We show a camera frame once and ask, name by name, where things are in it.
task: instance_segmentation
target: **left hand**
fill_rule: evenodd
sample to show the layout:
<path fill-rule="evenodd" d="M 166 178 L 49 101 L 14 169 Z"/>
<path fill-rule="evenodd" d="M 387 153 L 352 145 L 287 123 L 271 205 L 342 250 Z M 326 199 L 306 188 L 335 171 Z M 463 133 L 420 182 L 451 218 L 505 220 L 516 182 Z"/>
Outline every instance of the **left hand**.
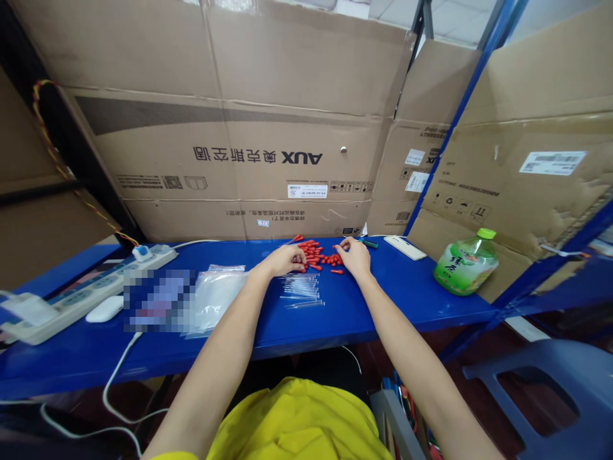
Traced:
<path fill-rule="evenodd" d="M 268 277 L 287 275 L 292 270 L 302 270 L 307 264 L 305 252 L 295 245 L 281 246 L 256 265 L 253 272 L 265 273 Z"/>

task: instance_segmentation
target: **power strip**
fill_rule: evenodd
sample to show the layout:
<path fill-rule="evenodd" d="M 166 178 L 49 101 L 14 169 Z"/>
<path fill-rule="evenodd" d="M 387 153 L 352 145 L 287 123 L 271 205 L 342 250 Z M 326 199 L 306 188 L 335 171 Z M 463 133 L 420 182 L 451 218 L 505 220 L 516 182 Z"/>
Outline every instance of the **power strip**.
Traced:
<path fill-rule="evenodd" d="M 397 236 L 386 236 L 385 238 L 383 238 L 383 240 L 385 240 L 386 243 L 389 243 L 390 245 L 394 246 L 409 259 L 420 260 L 427 256 L 425 252 L 420 251 L 415 246 L 407 243 L 405 240 Z"/>
<path fill-rule="evenodd" d="M 178 253 L 168 245 L 155 245 L 151 248 L 153 257 L 144 262 L 138 262 L 133 256 L 111 270 L 81 284 L 77 289 L 71 289 L 53 299 L 49 304 L 57 309 L 60 315 L 43 325 L 32 326 L 25 321 L 3 323 L 0 329 L 8 332 L 17 340 L 30 345 L 38 345 L 64 330 L 75 321 L 83 318 L 97 307 L 100 302 L 123 292 L 126 270 L 155 270 L 163 267 L 177 257 Z M 131 273 L 142 277 L 141 272 Z"/>

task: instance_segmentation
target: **plastic bottle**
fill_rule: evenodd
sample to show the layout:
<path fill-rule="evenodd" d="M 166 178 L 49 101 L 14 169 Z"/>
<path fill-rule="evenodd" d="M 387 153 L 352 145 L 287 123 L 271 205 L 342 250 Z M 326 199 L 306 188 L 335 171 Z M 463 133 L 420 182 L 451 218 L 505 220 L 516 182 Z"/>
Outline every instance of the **plastic bottle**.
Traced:
<path fill-rule="evenodd" d="M 482 228 L 476 238 L 456 241 L 447 246 L 434 269 L 434 279 L 450 293 L 467 296 L 498 266 L 498 257 L 490 240 L 494 230 Z"/>

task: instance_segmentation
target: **forearm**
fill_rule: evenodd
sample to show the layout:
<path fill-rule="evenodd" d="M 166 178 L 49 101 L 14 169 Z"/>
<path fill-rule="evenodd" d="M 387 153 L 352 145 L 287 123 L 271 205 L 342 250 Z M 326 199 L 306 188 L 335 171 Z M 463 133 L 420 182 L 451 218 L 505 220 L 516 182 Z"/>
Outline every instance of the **forearm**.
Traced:
<path fill-rule="evenodd" d="M 441 361 L 371 274 L 356 278 L 379 338 L 449 459 L 500 459 Z"/>
<path fill-rule="evenodd" d="M 196 358 L 143 458 L 172 450 L 206 456 L 249 363 L 270 279 L 257 271 L 248 276 Z"/>

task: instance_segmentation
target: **ceiling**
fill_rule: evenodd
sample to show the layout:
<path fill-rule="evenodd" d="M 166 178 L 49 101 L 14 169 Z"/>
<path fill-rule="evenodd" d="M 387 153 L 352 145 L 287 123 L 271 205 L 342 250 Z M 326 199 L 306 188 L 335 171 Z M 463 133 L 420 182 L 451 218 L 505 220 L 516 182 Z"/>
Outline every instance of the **ceiling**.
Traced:
<path fill-rule="evenodd" d="M 526 10 L 510 41 L 519 40 L 540 29 L 568 19 L 601 1 L 613 0 L 528 0 Z M 349 12 L 351 15 L 364 19 L 368 16 L 370 19 L 409 29 L 413 23 L 418 0 L 299 0 L 299 3 L 310 4 L 325 10 L 334 10 L 336 7 L 336 11 L 339 11 L 338 5 L 343 4 L 344 12 L 347 11 L 347 3 L 353 3 L 353 6 L 356 7 L 353 11 L 359 10 L 359 12 Z M 496 0 L 432 0 L 434 37 L 438 40 L 475 48 L 495 4 Z"/>

